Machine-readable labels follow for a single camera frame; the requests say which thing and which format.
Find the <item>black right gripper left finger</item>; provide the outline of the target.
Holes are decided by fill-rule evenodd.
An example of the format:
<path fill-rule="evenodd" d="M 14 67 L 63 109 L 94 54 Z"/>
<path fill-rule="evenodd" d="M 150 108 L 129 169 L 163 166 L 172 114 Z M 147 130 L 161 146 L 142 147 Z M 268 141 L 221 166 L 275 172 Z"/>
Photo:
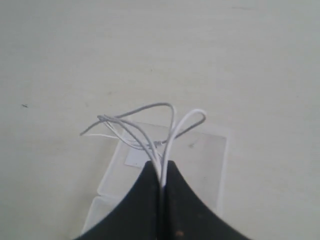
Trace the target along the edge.
<path fill-rule="evenodd" d="M 159 182 L 151 161 L 120 203 L 78 240 L 155 240 L 158 235 Z"/>

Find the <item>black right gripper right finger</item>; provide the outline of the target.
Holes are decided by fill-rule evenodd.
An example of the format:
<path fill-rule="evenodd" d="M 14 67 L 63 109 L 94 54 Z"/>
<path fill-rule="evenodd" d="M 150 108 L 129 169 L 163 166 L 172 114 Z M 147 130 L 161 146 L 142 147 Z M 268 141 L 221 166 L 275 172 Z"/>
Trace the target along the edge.
<path fill-rule="evenodd" d="M 247 240 L 193 192 L 174 161 L 167 166 L 163 240 Z"/>

